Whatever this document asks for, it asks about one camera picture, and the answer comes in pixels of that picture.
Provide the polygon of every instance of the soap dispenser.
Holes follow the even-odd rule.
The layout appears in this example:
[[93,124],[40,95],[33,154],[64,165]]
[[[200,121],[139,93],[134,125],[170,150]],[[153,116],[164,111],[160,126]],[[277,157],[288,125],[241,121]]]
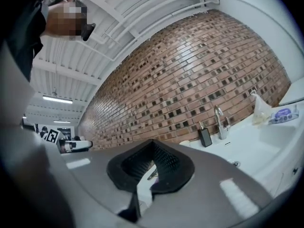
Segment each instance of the soap dispenser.
[[212,141],[211,141],[211,137],[210,137],[208,128],[204,127],[201,122],[199,122],[199,124],[200,124],[200,127],[198,129],[198,133],[199,133],[200,142],[204,147],[208,147],[208,146],[212,145]]

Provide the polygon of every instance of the sink drain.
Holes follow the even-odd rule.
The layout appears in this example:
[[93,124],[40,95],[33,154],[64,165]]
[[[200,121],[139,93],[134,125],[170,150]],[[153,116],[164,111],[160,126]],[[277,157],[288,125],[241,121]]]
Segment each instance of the sink drain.
[[232,162],[231,164],[233,164],[233,165],[236,166],[236,167],[239,167],[239,166],[241,165],[241,163],[238,162],[238,161],[234,161],[234,162]]

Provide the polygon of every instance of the brick wall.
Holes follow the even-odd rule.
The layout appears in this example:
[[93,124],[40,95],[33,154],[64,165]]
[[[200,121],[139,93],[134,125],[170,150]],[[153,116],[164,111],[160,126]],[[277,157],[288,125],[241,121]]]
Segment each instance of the brick wall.
[[235,124],[253,113],[252,89],[276,106],[289,86],[255,32],[210,10],[159,31],[127,57],[98,90],[79,131],[93,149],[147,138],[195,140],[199,121],[217,132],[214,105]]

